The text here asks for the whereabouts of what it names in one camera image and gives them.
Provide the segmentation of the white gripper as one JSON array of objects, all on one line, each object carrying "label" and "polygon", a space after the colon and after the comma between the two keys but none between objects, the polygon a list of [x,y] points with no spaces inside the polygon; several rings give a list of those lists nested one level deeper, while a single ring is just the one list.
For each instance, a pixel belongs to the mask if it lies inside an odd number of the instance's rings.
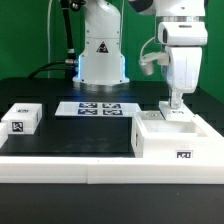
[{"label": "white gripper", "polygon": [[161,22],[158,40],[165,46],[168,64],[162,68],[170,86],[170,107],[180,108],[183,93],[196,89],[202,60],[202,46],[208,33],[203,22]]}]

